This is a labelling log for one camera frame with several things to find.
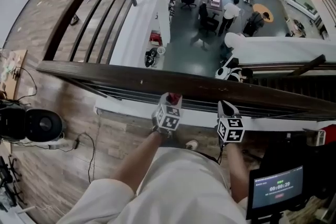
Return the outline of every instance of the monitor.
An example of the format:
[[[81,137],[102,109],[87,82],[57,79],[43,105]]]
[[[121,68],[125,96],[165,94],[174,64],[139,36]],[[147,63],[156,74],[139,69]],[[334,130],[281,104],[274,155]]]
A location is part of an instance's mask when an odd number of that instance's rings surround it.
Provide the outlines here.
[[[269,216],[300,204],[303,189],[303,166],[278,173],[251,171],[247,219]]]
[[[302,194],[303,166],[254,179],[252,208],[264,207]]]

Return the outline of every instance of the person in white shirt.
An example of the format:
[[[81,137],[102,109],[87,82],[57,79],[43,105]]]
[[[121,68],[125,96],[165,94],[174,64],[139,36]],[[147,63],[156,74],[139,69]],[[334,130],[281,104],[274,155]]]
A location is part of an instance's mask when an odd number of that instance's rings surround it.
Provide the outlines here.
[[[236,144],[227,144],[230,186],[217,160],[160,147],[151,133],[109,179],[94,180],[58,224],[246,223],[249,174]]]
[[[231,24],[235,21],[235,19],[239,16],[240,8],[237,6],[239,0],[233,0],[232,3],[227,3],[224,6],[224,16],[221,27],[219,28],[218,36],[223,34],[224,28],[225,31],[228,31]]]

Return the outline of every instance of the stairs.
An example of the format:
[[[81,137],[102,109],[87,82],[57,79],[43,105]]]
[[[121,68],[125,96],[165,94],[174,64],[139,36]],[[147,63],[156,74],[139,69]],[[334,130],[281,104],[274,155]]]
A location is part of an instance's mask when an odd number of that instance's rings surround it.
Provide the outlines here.
[[[257,78],[248,83],[336,102],[336,76]]]

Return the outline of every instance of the yellow round table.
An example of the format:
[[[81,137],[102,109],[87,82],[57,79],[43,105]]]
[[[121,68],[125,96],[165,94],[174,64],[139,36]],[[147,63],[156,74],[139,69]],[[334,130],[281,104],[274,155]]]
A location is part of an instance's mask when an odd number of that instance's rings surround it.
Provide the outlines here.
[[[269,19],[264,19],[264,21],[266,21],[268,23],[272,23],[274,21],[274,17],[273,17],[272,12],[262,4],[254,4],[253,5],[253,11],[258,12],[260,14],[263,14],[264,12],[268,12]]]

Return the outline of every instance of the screen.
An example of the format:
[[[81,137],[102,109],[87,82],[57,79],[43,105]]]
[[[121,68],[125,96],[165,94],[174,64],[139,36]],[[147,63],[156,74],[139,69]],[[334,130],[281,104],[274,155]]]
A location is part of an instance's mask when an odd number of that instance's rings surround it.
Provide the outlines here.
[[[252,208],[277,204],[302,193],[303,166],[254,180]]]

